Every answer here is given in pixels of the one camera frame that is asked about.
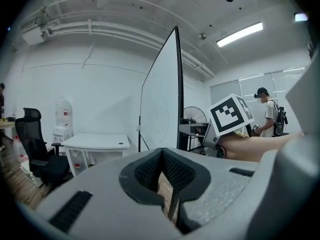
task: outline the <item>black cap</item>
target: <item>black cap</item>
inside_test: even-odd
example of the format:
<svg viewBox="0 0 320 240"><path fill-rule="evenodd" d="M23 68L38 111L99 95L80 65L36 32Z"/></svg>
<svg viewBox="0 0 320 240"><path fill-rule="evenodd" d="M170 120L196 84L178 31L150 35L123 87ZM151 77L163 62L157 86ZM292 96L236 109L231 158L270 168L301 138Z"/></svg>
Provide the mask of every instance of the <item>black cap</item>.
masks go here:
<svg viewBox="0 0 320 240"><path fill-rule="evenodd" d="M266 88L260 87L256 93L257 93L257 94L262 94L262 93L268 94L268 91L267 91Z"/></svg>
<svg viewBox="0 0 320 240"><path fill-rule="evenodd" d="M258 89L258 91L256 92L256 94L254 95L254 97L255 98L260 98L261 97L261 95L259 95L259 94L266 94L266 95L269 95L269 93L268 93L268 91L267 91L267 89L266 88L264 88L264 87L260 87L259 89Z"/></svg>

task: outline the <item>backpack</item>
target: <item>backpack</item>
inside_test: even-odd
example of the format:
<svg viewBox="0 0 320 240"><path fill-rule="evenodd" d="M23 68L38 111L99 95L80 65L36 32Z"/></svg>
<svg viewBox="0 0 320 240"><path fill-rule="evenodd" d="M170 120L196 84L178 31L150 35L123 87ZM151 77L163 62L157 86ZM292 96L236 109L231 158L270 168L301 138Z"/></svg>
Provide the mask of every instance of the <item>backpack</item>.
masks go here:
<svg viewBox="0 0 320 240"><path fill-rule="evenodd" d="M288 120L286 117L285 108L283 106L278 106L278 104L272 99L274 108L278 112L278 116L276 118L275 123L273 124L273 135L275 137L282 136L284 133L284 125L288 124Z"/></svg>

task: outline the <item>black office chair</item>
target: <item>black office chair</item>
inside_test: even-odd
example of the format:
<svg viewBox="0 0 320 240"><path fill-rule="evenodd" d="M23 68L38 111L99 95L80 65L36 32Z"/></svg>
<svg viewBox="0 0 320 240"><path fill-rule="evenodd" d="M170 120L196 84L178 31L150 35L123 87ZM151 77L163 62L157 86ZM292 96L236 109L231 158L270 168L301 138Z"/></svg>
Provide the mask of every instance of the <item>black office chair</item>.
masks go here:
<svg viewBox="0 0 320 240"><path fill-rule="evenodd" d="M29 168L34 176L41 178L47 185L58 185L69 171L66 156L59 156L60 143L53 143L56 147L47 152L46 142L41 132L41 113L35 108L23 108L24 117L15 121L15 129L19 139L29 157Z"/></svg>

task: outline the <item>person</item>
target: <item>person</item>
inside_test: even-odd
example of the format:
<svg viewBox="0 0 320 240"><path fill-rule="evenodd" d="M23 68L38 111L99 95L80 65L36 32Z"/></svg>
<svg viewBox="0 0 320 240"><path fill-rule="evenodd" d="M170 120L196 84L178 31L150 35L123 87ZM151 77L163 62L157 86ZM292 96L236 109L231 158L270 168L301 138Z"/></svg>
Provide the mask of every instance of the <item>person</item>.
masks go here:
<svg viewBox="0 0 320 240"><path fill-rule="evenodd" d="M2 82L0 83L0 108L1 108L1 116L0 118L3 118L4 117L4 114L5 114L5 97L3 95L3 91L5 89L5 84ZM2 132L0 131L0 152L2 150L5 149L5 145L2 141Z"/></svg>
<svg viewBox="0 0 320 240"><path fill-rule="evenodd" d="M278 105L270 97L266 88L261 87L254 95L260 104L266 103L266 111L264 117L266 119L264 126L260 126L255 130L255 134L262 133L263 137L274 137L274 123L278 117Z"/></svg>

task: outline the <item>mesh chair back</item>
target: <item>mesh chair back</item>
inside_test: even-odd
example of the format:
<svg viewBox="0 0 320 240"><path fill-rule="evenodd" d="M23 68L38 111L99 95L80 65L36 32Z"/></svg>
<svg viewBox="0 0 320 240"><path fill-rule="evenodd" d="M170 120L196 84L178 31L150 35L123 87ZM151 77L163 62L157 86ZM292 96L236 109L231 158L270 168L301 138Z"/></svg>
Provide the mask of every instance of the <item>mesh chair back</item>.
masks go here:
<svg viewBox="0 0 320 240"><path fill-rule="evenodd" d="M15 121L16 133L29 157L29 161L32 159L47 161L49 155L41 133L41 114L35 108L23 109L25 117L18 118ZM29 167L31 172L36 168L32 164L29 164Z"/></svg>
<svg viewBox="0 0 320 240"><path fill-rule="evenodd" d="M36 108L24 107L24 121L27 123L27 135L29 138L44 141L41 131L41 113Z"/></svg>

